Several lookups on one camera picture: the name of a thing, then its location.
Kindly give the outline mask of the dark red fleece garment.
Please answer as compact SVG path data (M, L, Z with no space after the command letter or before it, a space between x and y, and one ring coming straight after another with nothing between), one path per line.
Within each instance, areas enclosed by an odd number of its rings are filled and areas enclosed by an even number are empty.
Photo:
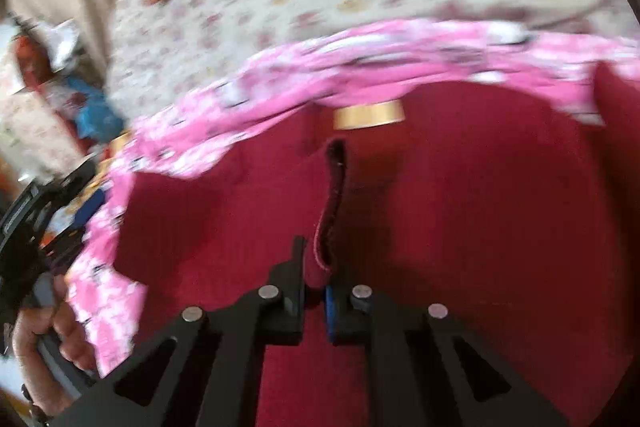
M591 131L541 98L427 83L393 124L336 130L309 104L192 180L134 178L115 269L144 285L138 336L258 287L305 237L305 280L343 274L441 303L574 426L632 358L628 262Z

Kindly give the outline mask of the floral cardboard box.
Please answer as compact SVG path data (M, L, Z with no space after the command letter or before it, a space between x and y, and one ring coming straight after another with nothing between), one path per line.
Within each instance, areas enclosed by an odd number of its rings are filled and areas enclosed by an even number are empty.
M17 180L65 176L84 160L77 142L41 96L23 82L11 44L17 34L1 22L1 156Z

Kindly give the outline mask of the blue plastic bag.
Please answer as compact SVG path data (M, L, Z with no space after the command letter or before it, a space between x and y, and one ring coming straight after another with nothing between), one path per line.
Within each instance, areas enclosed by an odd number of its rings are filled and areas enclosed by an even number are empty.
M107 103L103 92L78 77L67 77L67 86L76 94L85 97L85 102L74 118L80 139L96 143L108 143L116 139L125 129L122 117Z

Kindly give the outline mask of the pink penguin print blanket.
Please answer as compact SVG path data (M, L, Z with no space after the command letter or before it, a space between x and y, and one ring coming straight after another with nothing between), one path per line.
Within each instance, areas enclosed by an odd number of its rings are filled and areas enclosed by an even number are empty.
M235 72L137 120L115 141L89 220L85 247L67 273L70 304L96 349L100 374L132 348L145 288L114 269L120 222L139 172L198 176L236 142L264 132L299 106L362 105L417 84L469 80L541 96L585 122L597 118L590 72L610 62L639 77L634 39L532 31L505 20L388 20L260 51Z

